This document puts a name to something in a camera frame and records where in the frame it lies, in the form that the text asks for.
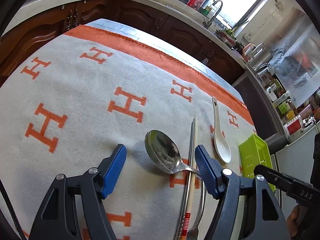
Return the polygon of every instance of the table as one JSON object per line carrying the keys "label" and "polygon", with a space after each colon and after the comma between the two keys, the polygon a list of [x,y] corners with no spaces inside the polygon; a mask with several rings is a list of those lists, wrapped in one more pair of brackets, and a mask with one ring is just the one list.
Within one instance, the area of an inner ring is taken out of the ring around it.
{"label": "table", "polygon": [[[0,89],[0,177],[23,230],[30,232],[55,175],[83,174],[123,143],[127,160],[114,192],[104,200],[116,236],[172,239],[186,175],[159,171],[146,153],[144,136],[151,129],[165,132],[187,159],[191,122],[197,116],[199,144],[213,156],[211,96],[219,101],[221,128],[233,154],[223,166],[240,175],[237,146],[254,132],[250,114],[236,90],[186,53],[103,19],[40,48]],[[190,225],[198,209],[198,186],[197,180]],[[243,203],[241,197],[233,239]],[[208,195],[199,240],[216,206]],[[0,208],[9,217],[2,199]]]}

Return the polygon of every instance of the countertop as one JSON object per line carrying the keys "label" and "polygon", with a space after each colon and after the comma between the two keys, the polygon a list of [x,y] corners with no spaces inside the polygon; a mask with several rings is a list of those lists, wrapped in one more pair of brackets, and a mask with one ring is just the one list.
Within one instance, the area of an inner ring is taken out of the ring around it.
{"label": "countertop", "polygon": [[[80,0],[35,0],[35,1],[32,1],[28,4],[25,4],[18,10],[16,15],[12,18],[11,22],[7,26],[6,30],[4,31],[4,34],[6,32],[8,32],[9,30],[11,30],[12,28],[14,28],[19,23],[25,21],[26,19],[28,19],[28,18],[30,18],[40,12],[43,12],[43,11],[48,10],[50,8],[60,6],[60,5],[66,4],[66,3],[75,2],[75,1],[80,1]],[[170,16],[175,17],[175,18],[179,19],[180,21],[188,24],[192,28],[196,29],[197,31],[199,31],[200,33],[202,33],[203,35],[208,37],[210,40],[212,40],[218,46],[220,46],[236,62],[238,62],[242,68],[244,68],[245,70],[250,68],[241,60],[241,58],[239,58],[225,43],[223,43],[219,38],[217,38],[211,31],[207,30],[206,28],[201,26],[199,23],[192,20],[191,18],[189,18],[185,14],[181,13],[180,11],[168,7],[167,5],[170,5],[170,4],[166,4],[166,3],[163,4],[163,3],[155,1],[155,0],[132,0],[132,1],[150,6],[155,9],[158,9],[158,10],[160,10],[166,14],[169,14]]]}

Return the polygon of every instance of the cabinet door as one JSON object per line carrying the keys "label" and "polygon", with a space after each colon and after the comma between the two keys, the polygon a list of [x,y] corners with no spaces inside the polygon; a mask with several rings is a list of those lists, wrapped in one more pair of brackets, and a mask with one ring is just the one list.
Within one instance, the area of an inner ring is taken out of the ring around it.
{"label": "cabinet door", "polygon": [[115,0],[110,20],[128,25],[154,36],[168,15],[162,11],[130,0]]}
{"label": "cabinet door", "polygon": [[108,19],[110,0],[82,0],[76,3],[72,27],[87,24],[98,19]]}
{"label": "cabinet door", "polygon": [[196,29],[171,16],[162,26],[159,38],[199,61],[205,58],[205,44],[210,40]]}
{"label": "cabinet door", "polygon": [[8,77],[24,60],[72,25],[75,3],[39,13],[8,31],[0,40],[0,76]]}
{"label": "cabinet door", "polygon": [[210,42],[207,67],[233,84],[244,73],[244,69],[227,52],[213,41]]}

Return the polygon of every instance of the green plastic basket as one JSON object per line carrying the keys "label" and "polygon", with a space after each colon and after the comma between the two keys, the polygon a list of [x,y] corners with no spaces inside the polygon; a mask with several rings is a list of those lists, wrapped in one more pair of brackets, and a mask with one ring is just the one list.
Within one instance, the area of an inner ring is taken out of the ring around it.
{"label": "green plastic basket", "polygon": [[[253,133],[244,143],[239,145],[242,175],[247,178],[254,178],[254,168],[262,164],[272,169],[272,163],[267,143],[258,135]],[[274,192],[276,187],[269,184]]]}

